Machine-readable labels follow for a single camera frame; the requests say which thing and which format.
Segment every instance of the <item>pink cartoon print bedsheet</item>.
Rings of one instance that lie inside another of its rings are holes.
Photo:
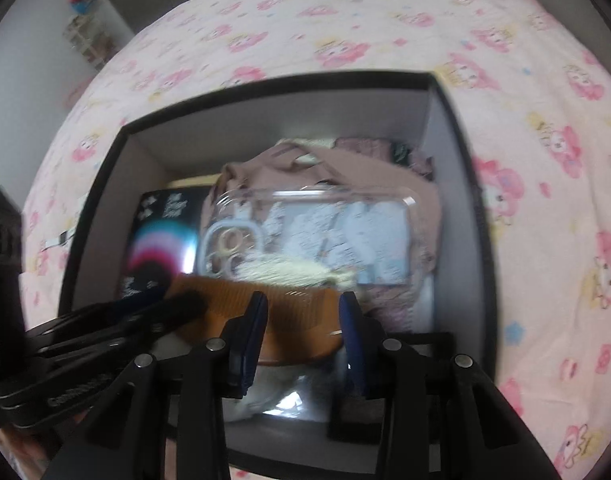
[[[432,71],[466,131],[499,284],[497,383],[565,479],[611,439],[611,77],[535,0],[192,0],[140,32],[60,128],[24,208],[28,326],[121,126],[219,88]]]

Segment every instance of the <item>metal screw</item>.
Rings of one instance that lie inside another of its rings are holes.
[[[401,342],[398,339],[386,339],[385,341],[383,341],[383,343],[381,343],[383,345],[383,348],[385,348],[386,350],[391,350],[392,352],[396,352],[397,350],[401,349]]]
[[[458,354],[457,357],[455,357],[455,363],[458,367],[469,368],[470,366],[472,366],[473,361],[469,355]]]
[[[145,368],[152,364],[153,358],[150,354],[140,354],[134,359],[134,364],[139,368]]]
[[[213,337],[207,340],[207,342],[205,343],[205,347],[209,351],[215,352],[217,350],[225,348],[225,341],[223,341],[223,339],[221,339],[220,337]]]

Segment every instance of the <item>bedsheet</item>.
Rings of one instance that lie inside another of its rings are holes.
[[[432,71],[467,134],[499,284],[497,384],[566,479],[611,439],[611,77],[535,0],[191,0],[96,77],[24,207],[28,326],[57,313],[80,205],[121,126],[294,73]]]

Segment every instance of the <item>bed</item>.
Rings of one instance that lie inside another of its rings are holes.
[[[495,381],[566,479],[611,441],[611,75],[536,0],[192,0],[141,31],[58,131],[24,207],[28,327],[58,314],[73,233],[126,124],[280,76],[430,72],[483,190]]]

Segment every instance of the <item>white wall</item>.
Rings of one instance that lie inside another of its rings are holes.
[[[0,184],[18,206],[63,123],[68,95],[95,75],[62,36],[67,0],[16,0],[0,22]],[[107,0],[97,15],[118,46],[133,36]]]

